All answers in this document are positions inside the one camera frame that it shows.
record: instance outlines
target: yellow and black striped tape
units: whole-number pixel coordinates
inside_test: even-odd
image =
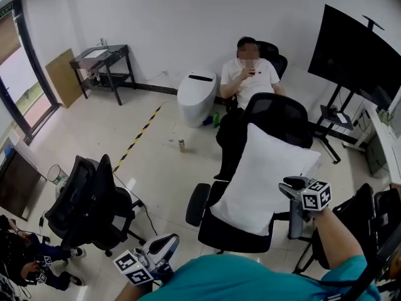
[[[150,123],[152,122],[152,120],[155,118],[155,116],[157,115],[157,112],[162,108],[162,106],[165,103],[163,103],[162,105],[160,105],[158,107],[158,109],[156,109],[156,111],[154,112],[154,114],[151,116],[151,118],[149,119],[149,121],[147,122],[147,124],[143,127],[143,129],[141,130],[141,132],[138,134],[138,136],[135,138],[135,140],[133,141],[133,143],[130,145],[130,147],[127,148],[127,151],[125,152],[125,154],[123,155],[123,157],[121,157],[120,162],[118,162],[117,166],[114,168],[113,173],[117,172],[118,168],[120,168],[121,163],[124,161],[124,159],[128,156],[128,154],[130,153],[131,148],[137,143],[137,141],[139,140],[139,138],[142,136],[142,134],[145,132],[146,128],[149,127]]]

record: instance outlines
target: white smart toilet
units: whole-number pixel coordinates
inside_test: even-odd
[[[207,118],[216,97],[216,74],[193,70],[181,82],[177,99],[180,114],[189,127],[198,127]]]

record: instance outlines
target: pillow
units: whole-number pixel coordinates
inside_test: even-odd
[[[289,199],[278,184],[284,177],[305,175],[319,157],[319,152],[290,145],[248,124],[237,171],[211,213],[240,230],[268,235],[273,213],[289,210]]]

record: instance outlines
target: door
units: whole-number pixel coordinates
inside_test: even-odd
[[[21,0],[0,10],[0,98],[16,132],[31,142],[44,120],[58,108],[44,79],[24,22]]]

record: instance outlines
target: toilet lid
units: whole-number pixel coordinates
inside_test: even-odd
[[[178,103],[193,106],[203,102],[216,85],[216,74],[209,71],[192,71],[181,82],[178,89]]]

